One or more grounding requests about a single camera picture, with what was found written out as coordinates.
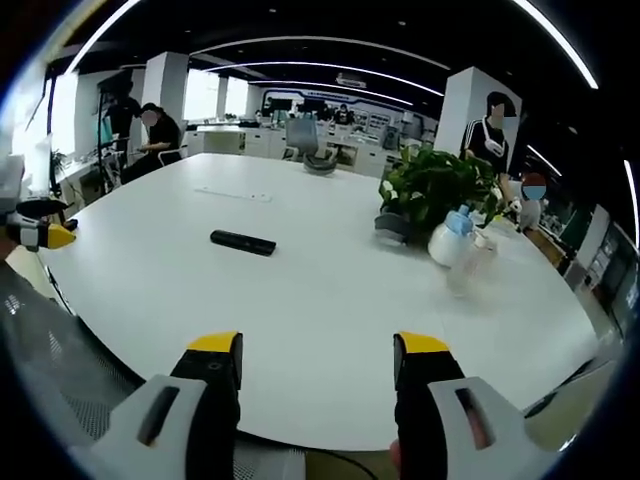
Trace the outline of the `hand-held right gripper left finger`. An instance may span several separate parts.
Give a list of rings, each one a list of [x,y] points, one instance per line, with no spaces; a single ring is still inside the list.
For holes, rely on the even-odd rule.
[[[91,454],[115,479],[232,479],[242,358],[239,331],[191,342],[112,412]]]

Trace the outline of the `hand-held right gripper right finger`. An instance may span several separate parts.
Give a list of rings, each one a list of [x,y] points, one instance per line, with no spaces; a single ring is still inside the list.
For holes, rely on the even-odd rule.
[[[541,479],[555,461],[523,413],[479,377],[466,377],[441,340],[394,341],[395,422],[402,479]]]

